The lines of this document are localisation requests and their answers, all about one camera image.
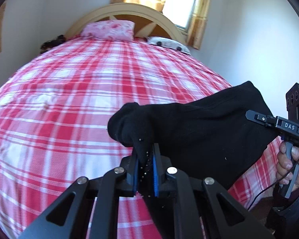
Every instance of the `red plaid bedsheet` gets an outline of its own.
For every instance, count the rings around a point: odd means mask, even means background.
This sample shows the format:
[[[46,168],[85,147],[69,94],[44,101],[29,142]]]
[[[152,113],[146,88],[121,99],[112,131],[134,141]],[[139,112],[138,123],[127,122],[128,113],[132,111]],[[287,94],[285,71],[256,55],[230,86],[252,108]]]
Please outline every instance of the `red plaid bedsheet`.
[[[191,56],[135,42],[75,38],[23,66],[0,88],[0,227],[18,235],[80,176],[131,154],[107,122],[127,102],[187,103],[230,87]],[[274,140],[230,188],[247,207],[275,180]],[[118,238],[160,238],[142,198],[121,198]]]

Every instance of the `pink pillow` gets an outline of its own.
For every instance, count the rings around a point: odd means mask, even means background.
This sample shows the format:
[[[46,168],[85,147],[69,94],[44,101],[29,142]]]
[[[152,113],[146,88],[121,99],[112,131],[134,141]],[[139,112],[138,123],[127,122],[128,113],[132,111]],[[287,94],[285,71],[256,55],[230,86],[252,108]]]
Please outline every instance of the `pink pillow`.
[[[80,36],[94,37],[113,41],[133,41],[134,22],[125,20],[109,20],[89,23]]]

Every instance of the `blue gripper pad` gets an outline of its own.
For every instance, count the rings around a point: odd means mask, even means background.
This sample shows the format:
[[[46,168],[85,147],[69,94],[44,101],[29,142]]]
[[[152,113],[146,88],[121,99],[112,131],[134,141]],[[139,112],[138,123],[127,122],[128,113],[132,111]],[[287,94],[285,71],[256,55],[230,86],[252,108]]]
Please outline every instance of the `blue gripper pad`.
[[[155,197],[158,197],[158,175],[157,175],[155,154],[153,154],[153,179],[154,179],[154,195]]]

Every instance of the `black cable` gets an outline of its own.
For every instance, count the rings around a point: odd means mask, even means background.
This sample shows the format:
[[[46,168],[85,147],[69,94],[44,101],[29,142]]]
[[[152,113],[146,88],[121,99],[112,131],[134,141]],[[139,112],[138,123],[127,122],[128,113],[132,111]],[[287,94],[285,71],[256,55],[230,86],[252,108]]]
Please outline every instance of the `black cable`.
[[[267,191],[268,189],[272,188],[273,186],[275,186],[276,184],[278,184],[281,180],[283,180],[290,172],[292,172],[296,165],[299,163],[299,159],[293,164],[293,167],[285,174],[283,175],[280,179],[278,179],[275,183],[273,183],[272,185],[270,185],[269,187],[267,187],[266,189],[264,189],[263,191],[261,191],[252,201],[252,203],[250,204],[250,206],[248,207],[248,211],[250,210],[250,208],[252,207],[252,205],[254,204],[255,200],[257,199],[258,196],[260,196],[263,192]]]

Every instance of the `bolt head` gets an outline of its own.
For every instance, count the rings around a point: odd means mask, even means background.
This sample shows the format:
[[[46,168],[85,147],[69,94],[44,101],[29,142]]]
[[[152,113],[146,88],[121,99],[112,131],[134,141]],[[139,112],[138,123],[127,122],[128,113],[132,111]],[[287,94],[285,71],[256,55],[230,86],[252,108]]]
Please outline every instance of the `bolt head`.
[[[80,178],[77,179],[77,183],[78,184],[84,184],[87,181],[88,181],[87,177],[84,177],[84,176],[82,176],[82,177],[80,177]]]
[[[175,167],[169,167],[169,168],[167,169],[167,172],[168,172],[169,174],[175,174],[175,173],[178,172],[178,170],[177,170],[177,168],[175,168]]]
[[[116,174],[121,174],[121,173],[123,173],[124,171],[125,171],[125,170],[124,170],[123,167],[117,167],[117,168],[114,169],[114,172],[115,172]]]
[[[215,183],[215,180],[211,177],[207,177],[204,179],[204,182],[207,184],[207,185],[213,185]]]

